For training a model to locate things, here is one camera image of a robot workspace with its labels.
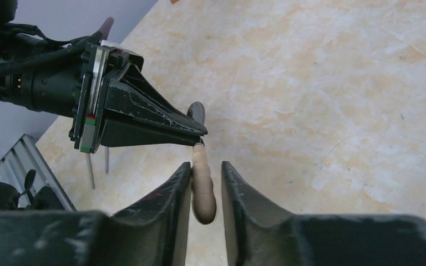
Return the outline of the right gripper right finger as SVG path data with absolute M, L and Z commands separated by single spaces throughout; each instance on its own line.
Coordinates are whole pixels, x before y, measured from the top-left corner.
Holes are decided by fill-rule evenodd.
M 426 265 L 426 220 L 402 214 L 295 214 L 221 165 L 229 265 Z

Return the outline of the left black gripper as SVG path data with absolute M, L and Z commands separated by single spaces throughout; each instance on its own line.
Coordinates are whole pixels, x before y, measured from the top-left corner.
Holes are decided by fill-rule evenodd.
M 207 135 L 147 81 L 139 54 L 107 41 L 113 18 L 91 35 L 57 41 L 15 24 L 17 7 L 0 1 L 0 101 L 71 117 L 69 137 L 86 154 L 99 144 L 192 146 Z M 103 109 L 115 118 L 103 120 Z

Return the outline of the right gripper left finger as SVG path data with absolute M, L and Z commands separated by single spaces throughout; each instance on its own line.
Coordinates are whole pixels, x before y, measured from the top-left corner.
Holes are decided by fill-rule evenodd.
M 146 196 L 101 211 L 0 211 L 0 265 L 184 265 L 191 165 Z

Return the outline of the aluminium front rail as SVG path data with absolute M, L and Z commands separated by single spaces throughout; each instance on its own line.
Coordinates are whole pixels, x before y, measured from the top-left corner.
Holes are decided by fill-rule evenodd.
M 23 135 L 0 160 L 0 182 L 22 193 L 31 170 L 35 171 L 34 182 L 29 192 L 19 198 L 19 208 L 35 203 L 42 209 L 76 210 L 36 147 L 36 139 Z

